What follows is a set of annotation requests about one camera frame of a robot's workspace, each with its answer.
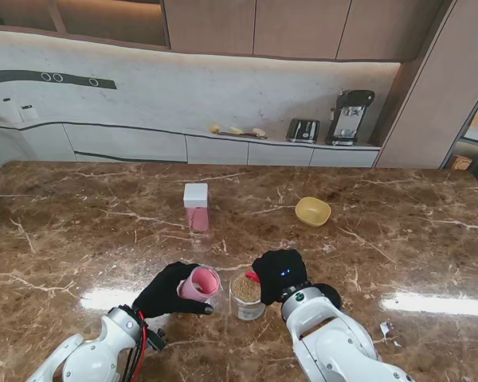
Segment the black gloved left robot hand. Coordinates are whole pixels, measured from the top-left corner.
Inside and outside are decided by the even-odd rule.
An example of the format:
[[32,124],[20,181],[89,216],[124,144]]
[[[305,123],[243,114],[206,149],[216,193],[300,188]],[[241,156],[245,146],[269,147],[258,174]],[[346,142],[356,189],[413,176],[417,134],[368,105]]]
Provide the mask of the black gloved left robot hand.
[[198,267],[196,263],[175,262],[160,271],[132,303],[133,310],[142,312],[145,318],[157,318],[164,314],[212,314],[214,308],[205,303],[178,295],[178,285]]

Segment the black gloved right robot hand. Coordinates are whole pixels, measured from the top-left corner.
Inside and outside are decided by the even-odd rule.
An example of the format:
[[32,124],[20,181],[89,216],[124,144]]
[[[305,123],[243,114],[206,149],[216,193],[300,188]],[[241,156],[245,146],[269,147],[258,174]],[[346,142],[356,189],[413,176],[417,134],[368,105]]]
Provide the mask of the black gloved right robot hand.
[[302,255],[295,249],[267,251],[252,264],[261,284],[261,302],[266,306],[283,302],[284,291],[308,286]]

